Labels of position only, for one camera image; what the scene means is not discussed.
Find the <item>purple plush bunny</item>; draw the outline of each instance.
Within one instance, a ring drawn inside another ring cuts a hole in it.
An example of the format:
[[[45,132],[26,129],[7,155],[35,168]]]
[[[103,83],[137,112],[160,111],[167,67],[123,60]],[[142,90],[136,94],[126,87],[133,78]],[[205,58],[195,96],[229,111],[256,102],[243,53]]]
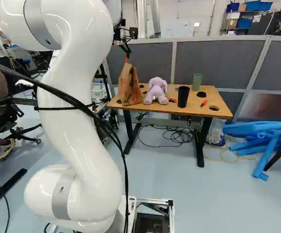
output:
[[[168,92],[168,84],[165,80],[159,77],[152,78],[148,84],[147,96],[143,104],[151,104],[153,97],[159,101],[160,104],[168,104],[169,100],[165,97]]]

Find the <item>black cup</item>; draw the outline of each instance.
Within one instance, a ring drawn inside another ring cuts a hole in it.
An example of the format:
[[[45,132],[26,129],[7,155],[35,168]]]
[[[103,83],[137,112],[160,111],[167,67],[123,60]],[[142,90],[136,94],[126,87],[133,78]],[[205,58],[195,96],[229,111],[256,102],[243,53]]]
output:
[[[187,86],[180,86],[178,88],[178,107],[185,108],[189,96],[190,88]]]

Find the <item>shoe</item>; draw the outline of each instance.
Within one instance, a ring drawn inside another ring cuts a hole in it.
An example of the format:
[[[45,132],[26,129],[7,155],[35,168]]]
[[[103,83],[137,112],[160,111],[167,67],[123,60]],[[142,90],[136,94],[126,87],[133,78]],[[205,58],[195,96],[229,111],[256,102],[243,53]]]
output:
[[[10,141],[8,145],[0,146],[0,159],[5,158],[15,147],[17,141],[15,139],[10,139]]]
[[[207,143],[213,147],[218,147],[220,149],[226,149],[227,145],[226,145],[226,141],[225,141],[225,137],[223,135],[220,135],[220,141],[217,143],[214,142],[208,142]]]

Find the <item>concrete floor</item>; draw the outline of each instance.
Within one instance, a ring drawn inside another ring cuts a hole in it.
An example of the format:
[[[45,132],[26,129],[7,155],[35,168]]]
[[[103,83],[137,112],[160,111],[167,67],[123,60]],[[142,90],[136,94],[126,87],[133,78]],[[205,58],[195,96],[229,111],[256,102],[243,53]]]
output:
[[[25,116],[18,120],[21,127],[39,123],[38,112],[21,106]],[[145,127],[141,139],[151,145],[171,145],[162,138],[163,130]],[[27,174],[8,192],[11,221],[8,233],[41,233],[46,222],[36,217],[23,202],[23,191],[29,178],[39,169],[64,163],[64,159],[46,140],[42,129],[27,134],[39,136],[42,144],[19,143],[9,158],[0,162],[0,182],[9,179],[20,168]],[[127,142],[125,126],[118,131],[122,144]],[[114,144],[107,146],[123,174],[123,163]],[[218,158],[220,150],[206,146],[207,157]],[[226,159],[234,155],[226,151]],[[175,204],[176,233],[247,233],[281,232],[281,159],[267,173],[264,182],[251,176],[257,160],[237,163],[205,160],[198,168],[193,143],[179,148],[149,148],[136,141],[126,158],[130,195],[138,198],[169,198]],[[7,212],[0,201],[0,233],[4,232]]]

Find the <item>table leg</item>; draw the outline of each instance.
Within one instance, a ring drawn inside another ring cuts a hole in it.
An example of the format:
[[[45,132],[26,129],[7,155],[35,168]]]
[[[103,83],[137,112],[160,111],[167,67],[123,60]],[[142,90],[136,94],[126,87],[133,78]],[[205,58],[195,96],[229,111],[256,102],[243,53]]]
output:
[[[3,186],[1,186],[0,199],[16,184],[17,181],[20,180],[20,178],[22,178],[23,175],[26,174],[26,172],[27,170],[22,168],[14,176],[12,176],[11,179],[9,179]]]
[[[132,148],[133,142],[141,127],[141,123],[137,123],[135,128],[133,129],[130,111],[123,110],[123,116],[124,116],[124,121],[125,121],[127,137],[129,138],[123,152],[124,152],[124,154],[129,154],[129,152]]]
[[[204,167],[204,156],[203,156],[203,146],[208,135],[210,126],[211,126],[212,118],[205,117],[203,120],[201,131],[194,130],[193,136],[195,141],[195,148],[197,154],[197,166]]]

